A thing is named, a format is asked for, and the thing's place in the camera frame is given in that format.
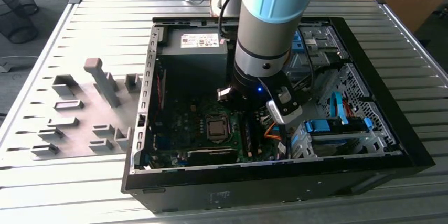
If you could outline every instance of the ribbed metal surface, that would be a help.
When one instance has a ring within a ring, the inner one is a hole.
[[[79,6],[68,7],[63,17],[68,21],[62,22],[43,56],[88,54],[102,57],[115,74],[143,72],[151,19],[208,14],[208,2],[192,7],[174,0],[83,0]],[[0,219],[14,217],[15,223],[447,223],[448,89],[440,67],[400,30],[387,7],[376,2],[312,1],[307,15],[346,18],[435,158],[435,167],[356,197],[155,217],[120,192],[123,154],[36,162],[23,150],[4,153],[0,160],[0,167],[6,167],[0,170]],[[91,40],[95,47],[87,48]],[[34,77],[44,64],[44,59],[39,60],[0,130],[3,148],[12,142],[10,125],[22,121],[14,115],[22,113],[22,100],[39,83]]]

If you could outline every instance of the white cable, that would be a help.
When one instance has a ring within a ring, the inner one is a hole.
[[[2,59],[7,59],[7,58],[39,58],[39,56],[31,56],[31,55],[20,55],[20,56],[6,56],[6,57],[0,57]]]

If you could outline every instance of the black cable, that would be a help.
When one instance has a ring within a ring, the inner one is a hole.
[[[315,86],[315,67],[314,67],[314,62],[311,61],[308,47],[307,47],[306,40],[304,40],[302,31],[300,31],[299,28],[298,28],[298,32],[299,32],[299,36],[300,36],[300,39],[302,39],[302,44],[303,44],[303,48],[304,48],[304,51],[306,51],[306,56],[307,56],[307,60],[308,60],[308,64],[310,64],[310,71],[311,71],[311,85],[310,85],[310,88],[314,89],[314,86]]]
[[[224,34],[224,31],[223,31],[223,16],[224,16],[224,11],[226,11],[226,8],[227,8],[230,2],[231,2],[231,0],[224,1],[223,7],[222,7],[222,12],[219,13],[219,19],[218,19],[218,32],[219,32],[219,35],[223,38],[227,38],[226,34]]]

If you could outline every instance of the motherboard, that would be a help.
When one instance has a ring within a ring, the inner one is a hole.
[[[263,139],[272,123],[266,110],[235,112],[222,106],[214,94],[200,98],[168,99],[167,126],[159,124],[154,167],[170,168],[275,159],[276,139]]]

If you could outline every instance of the gray plastic block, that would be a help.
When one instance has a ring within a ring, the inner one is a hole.
[[[107,125],[94,125],[92,132],[98,135],[98,137],[115,134],[115,128],[111,124]]]
[[[54,144],[35,145],[31,152],[38,156],[55,155],[59,152],[59,148]]]
[[[128,128],[128,133],[126,136],[123,135],[120,129],[116,128],[114,140],[119,144],[122,150],[126,151],[128,149],[128,143],[131,139],[132,139],[132,128],[131,127]]]
[[[11,65],[0,58],[0,73],[7,73],[11,70]]]
[[[142,88],[140,76],[135,73],[127,74],[127,77],[124,79],[124,85],[128,90],[128,93],[140,93]]]
[[[78,83],[74,77],[67,74],[63,76],[56,76],[54,80],[54,85],[51,86],[60,97],[64,96],[75,96],[74,92],[71,91],[71,87],[78,86]]]
[[[103,152],[103,151],[112,150],[114,145],[112,145],[112,142],[110,141],[110,139],[104,138],[104,139],[99,139],[99,140],[92,140],[90,148],[95,152]]]
[[[64,111],[64,110],[75,110],[82,109],[84,107],[82,100],[67,100],[55,103],[55,110]]]
[[[56,118],[56,119],[50,119],[48,120],[48,127],[60,127],[60,126],[78,126],[79,125],[79,120],[76,117],[71,118]]]
[[[114,87],[114,91],[119,91],[119,86],[118,86],[118,83],[116,83],[116,81],[115,81],[115,79],[114,79],[112,74],[111,74],[110,72],[106,72],[104,74],[106,74],[106,78],[107,78],[110,84],[111,84],[112,87]],[[94,86],[95,86],[98,92],[99,92],[100,94],[103,94],[103,91],[100,90],[99,85],[98,85],[96,83],[94,83]]]
[[[38,136],[44,141],[59,140],[63,137],[63,135],[64,135],[63,132],[56,127],[40,130],[38,132]]]
[[[106,100],[112,108],[120,105],[120,100],[118,95],[115,94],[116,90],[116,83],[115,85],[111,84],[110,77],[106,75],[102,69],[103,62],[100,58],[90,58],[86,60],[84,70],[87,73],[92,74],[95,79],[98,89],[100,89]]]

